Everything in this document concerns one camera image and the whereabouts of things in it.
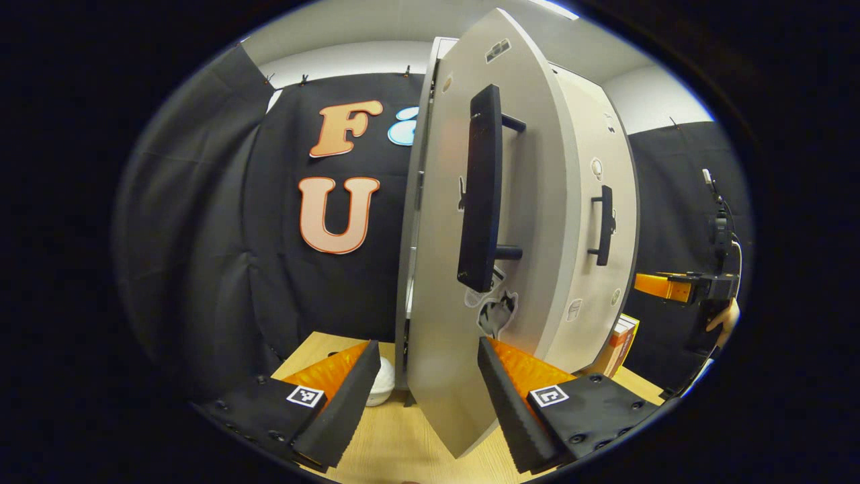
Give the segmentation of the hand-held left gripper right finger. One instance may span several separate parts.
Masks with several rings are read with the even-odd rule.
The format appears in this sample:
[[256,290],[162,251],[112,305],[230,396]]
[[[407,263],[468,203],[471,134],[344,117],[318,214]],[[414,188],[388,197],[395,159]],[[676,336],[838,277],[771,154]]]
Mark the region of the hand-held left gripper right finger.
[[491,337],[480,337],[477,365],[520,473],[621,443],[658,410],[602,373],[575,376]]

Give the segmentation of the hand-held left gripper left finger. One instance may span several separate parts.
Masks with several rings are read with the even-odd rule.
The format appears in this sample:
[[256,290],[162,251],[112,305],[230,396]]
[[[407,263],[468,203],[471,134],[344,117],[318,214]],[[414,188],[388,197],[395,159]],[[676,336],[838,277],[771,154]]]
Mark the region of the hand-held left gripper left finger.
[[291,376],[255,376],[191,407],[271,460],[324,473],[351,443],[380,367],[378,341],[366,340]]

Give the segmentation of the white cabinet door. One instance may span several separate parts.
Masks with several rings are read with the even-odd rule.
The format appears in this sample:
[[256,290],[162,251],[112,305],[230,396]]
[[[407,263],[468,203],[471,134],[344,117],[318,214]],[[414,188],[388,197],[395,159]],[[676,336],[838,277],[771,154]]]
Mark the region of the white cabinet door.
[[[519,246],[497,261],[506,278],[495,297],[514,296],[512,344],[545,356],[567,303],[578,242],[578,153],[569,109],[549,61],[510,13],[494,8],[468,28],[436,68],[427,117],[406,379],[449,453],[469,454],[497,428],[477,366],[481,307],[458,282],[466,196],[498,195],[497,244]],[[501,187],[467,174],[470,102],[489,85],[500,111],[524,122],[501,129]]]
[[[561,65],[551,65],[572,122],[568,198],[572,215],[571,281],[561,321],[544,361],[568,373],[590,366],[607,343],[634,279],[639,234],[639,190],[624,124],[602,86]],[[592,197],[612,189],[615,232],[607,266],[589,248],[599,242],[600,208]]]

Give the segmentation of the small white pumpkin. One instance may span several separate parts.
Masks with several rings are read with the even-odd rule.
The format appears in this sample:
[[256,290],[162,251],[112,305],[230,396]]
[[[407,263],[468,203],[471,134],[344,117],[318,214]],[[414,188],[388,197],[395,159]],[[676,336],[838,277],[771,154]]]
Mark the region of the small white pumpkin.
[[390,398],[395,389],[395,368],[384,356],[379,358],[379,370],[366,401],[366,407],[377,407]]

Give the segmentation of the orange and white box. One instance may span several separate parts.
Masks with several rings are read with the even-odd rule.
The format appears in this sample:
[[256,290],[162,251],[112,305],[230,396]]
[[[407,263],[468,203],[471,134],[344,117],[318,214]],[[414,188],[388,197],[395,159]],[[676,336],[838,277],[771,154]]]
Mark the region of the orange and white box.
[[583,368],[583,372],[585,374],[599,372],[613,378],[626,361],[637,334],[639,322],[639,319],[621,313],[598,358],[590,366]]

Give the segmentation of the black backdrop cloth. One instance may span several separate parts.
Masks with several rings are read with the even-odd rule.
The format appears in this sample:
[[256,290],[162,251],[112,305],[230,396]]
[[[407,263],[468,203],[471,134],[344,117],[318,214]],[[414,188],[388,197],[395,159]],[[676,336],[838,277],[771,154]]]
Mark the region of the black backdrop cloth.
[[[741,270],[740,306],[746,305],[755,260],[753,209],[734,147],[715,122],[692,122],[629,135],[641,202],[637,272],[713,272],[710,238],[718,205],[707,169],[732,213],[740,248],[729,248],[726,272]],[[678,392],[705,356],[685,349],[697,307],[632,289],[623,310],[640,322],[624,366],[665,393]]]
[[274,89],[234,46],[160,107],[112,248],[133,333],[182,399],[269,376],[313,333],[395,342],[411,145],[389,131],[424,80]]

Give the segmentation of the ceiling light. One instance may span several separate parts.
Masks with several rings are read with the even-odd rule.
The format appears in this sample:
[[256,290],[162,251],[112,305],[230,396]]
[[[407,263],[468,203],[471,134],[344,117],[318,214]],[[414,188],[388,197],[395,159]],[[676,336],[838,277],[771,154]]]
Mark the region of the ceiling light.
[[549,0],[528,0],[531,3],[537,4],[541,8],[550,10],[552,13],[556,13],[556,15],[562,16],[567,19],[571,19],[571,21],[575,21],[578,19],[578,15],[571,10],[565,8],[561,4],[550,2]]

